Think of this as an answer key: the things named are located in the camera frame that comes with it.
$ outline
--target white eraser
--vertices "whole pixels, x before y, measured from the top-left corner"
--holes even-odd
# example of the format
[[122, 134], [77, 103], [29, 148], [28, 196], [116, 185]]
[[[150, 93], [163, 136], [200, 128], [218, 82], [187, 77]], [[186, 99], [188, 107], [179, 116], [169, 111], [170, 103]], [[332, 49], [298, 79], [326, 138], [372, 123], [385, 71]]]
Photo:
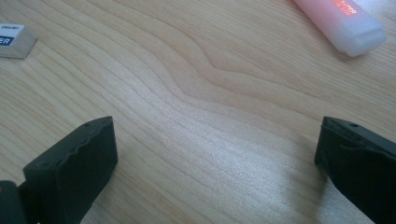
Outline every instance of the white eraser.
[[36, 41], [25, 25], [0, 23], [0, 57], [26, 58]]
[[355, 57], [385, 41], [382, 24], [351, 0], [294, 0], [341, 52]]

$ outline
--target black plastic piece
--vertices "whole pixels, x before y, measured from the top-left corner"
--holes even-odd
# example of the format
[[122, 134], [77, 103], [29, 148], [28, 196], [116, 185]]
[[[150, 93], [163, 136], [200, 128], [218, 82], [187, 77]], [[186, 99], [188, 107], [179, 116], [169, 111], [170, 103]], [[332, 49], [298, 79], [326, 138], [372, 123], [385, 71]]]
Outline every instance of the black plastic piece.
[[0, 181], [0, 223], [26, 223], [17, 186]]
[[315, 164], [375, 223], [396, 223], [396, 144], [360, 125], [325, 117]]
[[6, 211], [2, 206], [17, 203], [10, 216], [20, 216], [22, 210], [26, 218], [26, 222], [0, 219], [0, 224], [79, 223], [117, 162], [113, 119], [81, 125], [23, 168], [26, 181], [18, 187], [21, 203], [0, 194], [0, 214]]

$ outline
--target highlighter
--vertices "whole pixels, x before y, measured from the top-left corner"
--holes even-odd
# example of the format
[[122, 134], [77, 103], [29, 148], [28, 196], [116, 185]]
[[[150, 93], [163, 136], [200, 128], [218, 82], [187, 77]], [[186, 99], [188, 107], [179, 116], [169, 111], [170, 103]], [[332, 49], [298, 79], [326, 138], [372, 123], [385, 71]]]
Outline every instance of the highlighter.
[[351, 0], [294, 0], [340, 52], [362, 55], [385, 42], [382, 24]]

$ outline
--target eraser label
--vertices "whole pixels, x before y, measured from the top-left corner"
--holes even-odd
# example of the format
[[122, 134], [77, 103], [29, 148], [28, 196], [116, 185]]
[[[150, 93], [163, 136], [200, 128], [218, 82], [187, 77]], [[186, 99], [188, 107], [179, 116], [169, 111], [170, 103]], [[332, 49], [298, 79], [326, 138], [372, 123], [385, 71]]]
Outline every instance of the eraser label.
[[14, 37], [0, 35], [0, 46], [9, 46], [13, 40]]
[[0, 34], [4, 36], [16, 37], [20, 31], [23, 30], [23, 28], [24, 25], [0, 23]]

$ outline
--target wooden table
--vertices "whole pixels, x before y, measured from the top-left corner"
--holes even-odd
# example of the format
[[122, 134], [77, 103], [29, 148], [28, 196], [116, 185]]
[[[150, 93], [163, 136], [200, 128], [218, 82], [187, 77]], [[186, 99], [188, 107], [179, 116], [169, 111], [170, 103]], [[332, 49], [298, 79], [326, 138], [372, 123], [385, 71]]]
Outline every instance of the wooden table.
[[0, 59], [0, 177], [111, 115], [120, 162], [83, 223], [370, 223], [313, 163], [323, 116], [396, 141], [387, 42], [349, 58], [291, 0], [0, 0], [39, 36]]

